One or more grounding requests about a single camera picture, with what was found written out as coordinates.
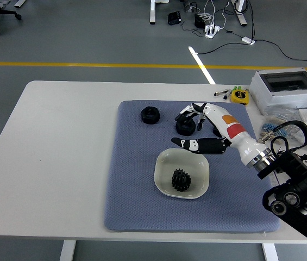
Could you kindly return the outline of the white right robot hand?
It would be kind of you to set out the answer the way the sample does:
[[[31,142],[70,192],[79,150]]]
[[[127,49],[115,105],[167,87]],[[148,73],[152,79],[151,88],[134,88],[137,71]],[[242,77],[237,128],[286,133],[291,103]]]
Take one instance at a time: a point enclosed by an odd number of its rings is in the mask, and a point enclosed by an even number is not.
[[[219,132],[218,138],[199,138],[186,140],[172,138],[171,141],[181,148],[197,154],[222,154],[227,147],[238,150],[242,163],[253,167],[270,153],[269,148],[252,138],[242,124],[226,109],[211,103],[193,103],[185,107],[176,121],[192,119],[198,115],[197,129],[201,130],[205,120],[211,122]]]

